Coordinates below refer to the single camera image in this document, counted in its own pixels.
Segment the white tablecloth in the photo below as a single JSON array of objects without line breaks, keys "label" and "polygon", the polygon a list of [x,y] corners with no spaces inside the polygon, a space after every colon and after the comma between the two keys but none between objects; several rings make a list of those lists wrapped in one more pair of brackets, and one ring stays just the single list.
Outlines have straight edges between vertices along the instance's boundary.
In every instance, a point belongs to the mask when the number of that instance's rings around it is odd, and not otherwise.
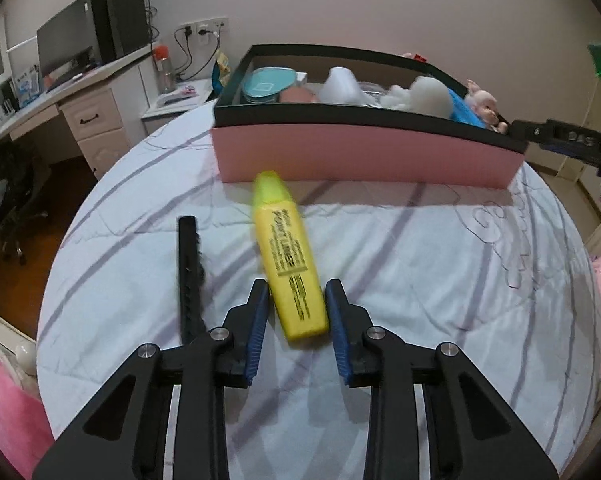
[{"label": "white tablecloth", "polygon": [[[208,104],[133,148],[85,200],[58,251],[38,339],[56,436],[138,345],[180,345],[179,216],[199,222],[208,327],[263,276],[250,185],[219,180],[212,123]],[[509,190],[290,189],[321,283],[340,278],[352,303],[407,342],[458,343],[561,470],[593,416],[601,308],[581,238],[536,173],[525,165]],[[362,478],[369,399],[342,385],[327,338],[291,349],[271,316],[253,386],[226,390],[232,478]]]}]

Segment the white knob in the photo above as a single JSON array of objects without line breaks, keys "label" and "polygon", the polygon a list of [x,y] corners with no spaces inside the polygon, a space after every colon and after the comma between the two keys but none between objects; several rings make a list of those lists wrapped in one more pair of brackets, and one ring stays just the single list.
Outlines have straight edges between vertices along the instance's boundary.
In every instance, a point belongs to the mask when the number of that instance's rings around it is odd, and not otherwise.
[{"label": "white knob", "polygon": [[16,362],[31,376],[36,376],[36,345],[29,341],[25,341],[16,346],[14,351],[16,354]]}]

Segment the round container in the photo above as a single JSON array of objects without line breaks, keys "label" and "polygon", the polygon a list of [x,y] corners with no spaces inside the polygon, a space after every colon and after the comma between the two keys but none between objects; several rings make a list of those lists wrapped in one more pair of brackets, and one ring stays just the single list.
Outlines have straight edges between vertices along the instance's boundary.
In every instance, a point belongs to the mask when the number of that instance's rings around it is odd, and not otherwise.
[{"label": "round container", "polygon": [[254,70],[245,78],[243,95],[245,100],[252,104],[276,103],[279,93],[295,84],[295,70],[265,66]]}]

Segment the drawer handle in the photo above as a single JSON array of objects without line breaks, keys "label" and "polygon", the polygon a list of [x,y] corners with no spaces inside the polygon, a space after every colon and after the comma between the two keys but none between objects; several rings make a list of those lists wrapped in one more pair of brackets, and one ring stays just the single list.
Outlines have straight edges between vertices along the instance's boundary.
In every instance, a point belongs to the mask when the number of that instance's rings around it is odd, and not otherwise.
[{"label": "drawer handle", "polygon": [[98,114],[94,115],[91,119],[81,119],[80,124],[87,124],[93,121],[94,119],[98,119]]}]

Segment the wall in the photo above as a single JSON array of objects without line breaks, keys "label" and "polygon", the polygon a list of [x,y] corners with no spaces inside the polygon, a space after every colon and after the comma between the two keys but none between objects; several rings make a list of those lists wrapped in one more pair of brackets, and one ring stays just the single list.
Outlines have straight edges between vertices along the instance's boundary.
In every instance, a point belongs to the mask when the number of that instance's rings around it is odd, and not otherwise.
[{"label": "wall", "polygon": [[[36,33],[72,0],[5,0],[8,44]],[[419,52],[460,81],[491,91],[510,120],[582,122],[594,87],[587,43],[601,41],[589,0],[151,0],[174,63],[173,31],[229,17],[223,50],[236,63],[253,43],[331,43]],[[193,38],[194,66],[211,53]]]}]

